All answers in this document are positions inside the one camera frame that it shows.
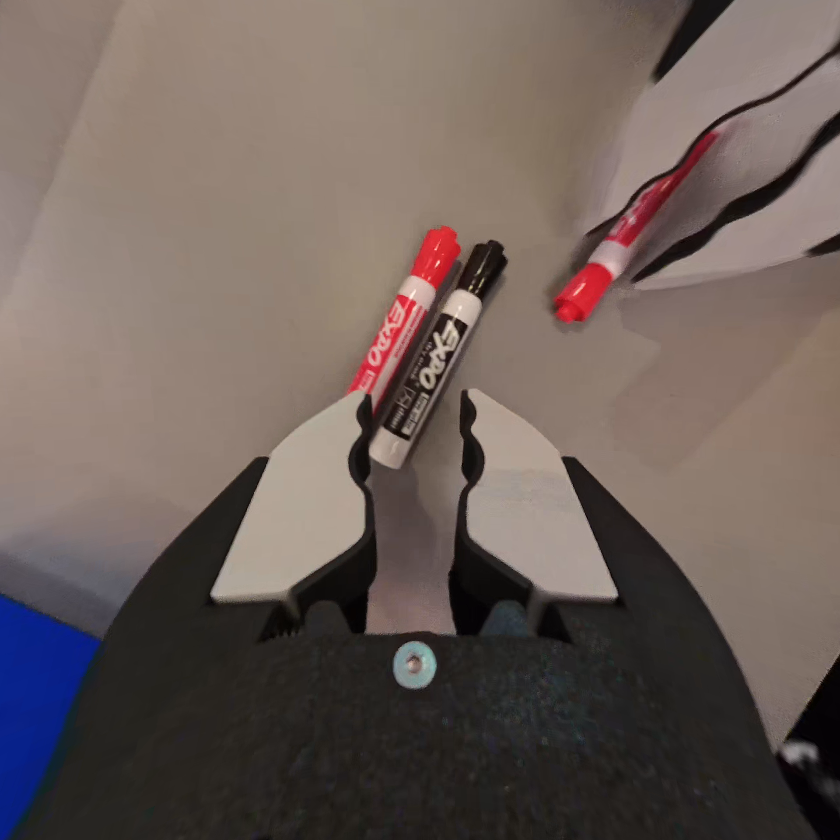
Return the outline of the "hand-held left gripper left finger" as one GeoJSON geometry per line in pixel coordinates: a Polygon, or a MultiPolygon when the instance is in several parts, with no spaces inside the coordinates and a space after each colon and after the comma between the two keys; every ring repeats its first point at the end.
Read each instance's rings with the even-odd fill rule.
{"type": "Polygon", "coordinates": [[[346,606],[376,575],[371,398],[352,392],[276,446],[210,596],[215,603],[346,606]]]}

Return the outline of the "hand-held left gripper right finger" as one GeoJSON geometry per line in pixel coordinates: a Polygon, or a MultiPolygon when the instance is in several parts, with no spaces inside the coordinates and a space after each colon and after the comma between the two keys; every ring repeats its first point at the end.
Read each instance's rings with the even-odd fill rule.
{"type": "Polygon", "coordinates": [[[476,388],[462,391],[465,480],[457,505],[449,600],[457,634],[477,634],[501,602],[528,627],[554,604],[618,603],[565,459],[533,425],[476,388]]]}

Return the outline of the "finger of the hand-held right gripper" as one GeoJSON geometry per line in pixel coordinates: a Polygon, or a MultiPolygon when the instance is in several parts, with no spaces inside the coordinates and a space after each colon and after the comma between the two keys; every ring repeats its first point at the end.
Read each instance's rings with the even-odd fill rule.
{"type": "Polygon", "coordinates": [[[804,257],[838,234],[839,69],[720,119],[721,137],[654,219],[629,279],[679,287],[804,257]]]}
{"type": "Polygon", "coordinates": [[[599,142],[584,229],[624,209],[718,120],[777,94],[838,41],[835,1],[685,2],[618,128],[599,142]]]}

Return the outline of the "red whiteboard marker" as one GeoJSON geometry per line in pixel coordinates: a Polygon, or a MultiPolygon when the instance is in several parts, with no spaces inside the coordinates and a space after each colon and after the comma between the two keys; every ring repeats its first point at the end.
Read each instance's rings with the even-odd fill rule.
{"type": "Polygon", "coordinates": [[[439,226],[427,231],[411,272],[387,309],[348,389],[349,393],[363,392],[370,397],[373,415],[378,413],[460,250],[453,228],[439,226]]]}
{"type": "Polygon", "coordinates": [[[664,205],[727,132],[727,128],[717,128],[706,133],[690,148],[681,164],[643,189],[628,205],[583,268],[554,299],[558,320],[584,322],[592,315],[609,286],[625,274],[643,236],[664,205]]]}

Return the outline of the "black whiteboard marker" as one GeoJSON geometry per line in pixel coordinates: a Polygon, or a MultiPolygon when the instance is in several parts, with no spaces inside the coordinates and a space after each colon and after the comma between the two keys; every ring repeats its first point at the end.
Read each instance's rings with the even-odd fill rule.
{"type": "Polygon", "coordinates": [[[472,249],[371,441],[369,455],[379,465],[400,469],[405,464],[507,264],[504,246],[494,239],[472,249]]]}

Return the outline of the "small blue bin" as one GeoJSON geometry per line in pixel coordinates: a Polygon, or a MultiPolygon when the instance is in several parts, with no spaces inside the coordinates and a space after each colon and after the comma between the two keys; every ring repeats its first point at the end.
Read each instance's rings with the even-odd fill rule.
{"type": "Polygon", "coordinates": [[[35,797],[98,646],[94,636],[2,595],[2,839],[35,797]]]}

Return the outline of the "grey desk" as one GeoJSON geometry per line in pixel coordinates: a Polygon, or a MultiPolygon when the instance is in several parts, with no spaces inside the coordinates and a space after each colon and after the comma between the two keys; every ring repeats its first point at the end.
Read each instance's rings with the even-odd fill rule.
{"type": "Polygon", "coordinates": [[[371,630],[452,628],[476,387],[666,548],[782,740],[838,652],[838,255],[548,310],[685,5],[2,2],[2,593],[103,635],[446,224],[509,272],[372,472],[371,630]]]}

